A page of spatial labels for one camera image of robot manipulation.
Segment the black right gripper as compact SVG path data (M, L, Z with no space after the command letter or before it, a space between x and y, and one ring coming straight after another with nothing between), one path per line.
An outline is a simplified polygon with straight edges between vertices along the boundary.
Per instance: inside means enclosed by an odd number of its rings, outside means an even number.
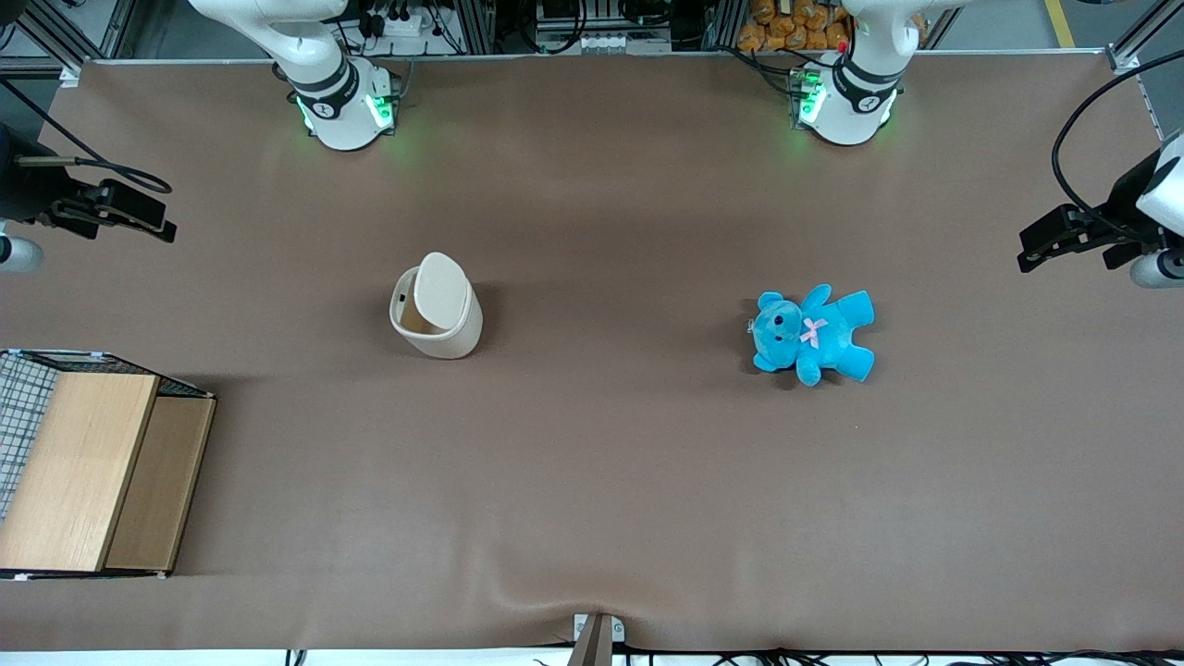
M62 201L73 193L73 180L63 166L25 167L19 156L56 156L45 146L28 141L1 124L1 218L27 222L50 209L51 228L62 228L81 239L97 241L99 228L131 228L153 239L173 243L176 225L166 219L167 207L152 196L115 179L98 185L98 203Z

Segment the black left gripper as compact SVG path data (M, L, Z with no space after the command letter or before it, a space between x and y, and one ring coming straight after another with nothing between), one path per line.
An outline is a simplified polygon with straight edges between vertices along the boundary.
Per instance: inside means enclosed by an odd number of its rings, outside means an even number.
M1153 180L1160 151L1143 156L1139 164L1117 179L1100 211L1113 230L1085 214L1075 205L1060 205L1019 231L1019 273L1031 273L1049 260L1070 252L1103 250L1103 265L1118 270L1143 254L1173 249L1173 232L1144 214L1135 205Z

